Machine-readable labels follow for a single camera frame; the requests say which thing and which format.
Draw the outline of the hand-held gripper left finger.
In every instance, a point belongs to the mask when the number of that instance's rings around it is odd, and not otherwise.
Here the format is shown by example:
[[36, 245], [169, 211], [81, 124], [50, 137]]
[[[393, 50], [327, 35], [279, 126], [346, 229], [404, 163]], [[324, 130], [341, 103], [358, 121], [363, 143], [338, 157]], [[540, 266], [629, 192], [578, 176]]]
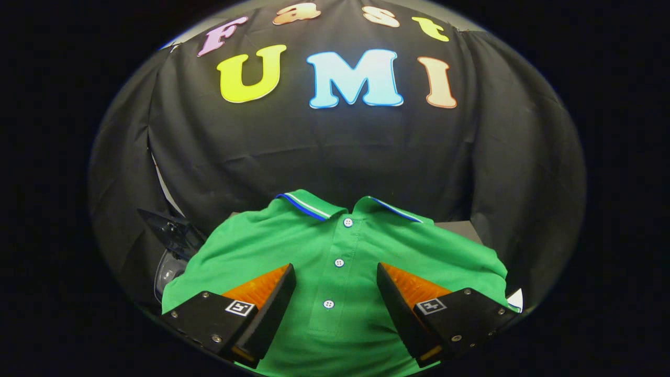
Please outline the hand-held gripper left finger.
[[160, 322], [208, 353], [255, 369], [265, 358], [296, 287], [292, 263], [223, 294], [201, 291]]

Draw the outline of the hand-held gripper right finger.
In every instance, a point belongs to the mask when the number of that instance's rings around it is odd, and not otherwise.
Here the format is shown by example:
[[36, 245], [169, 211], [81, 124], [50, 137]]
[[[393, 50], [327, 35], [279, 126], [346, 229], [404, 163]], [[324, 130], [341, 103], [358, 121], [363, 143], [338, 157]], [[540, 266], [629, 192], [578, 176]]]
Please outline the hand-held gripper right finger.
[[450, 291], [388, 263], [376, 265], [376, 286], [419, 367], [483, 346], [519, 315], [474, 288]]

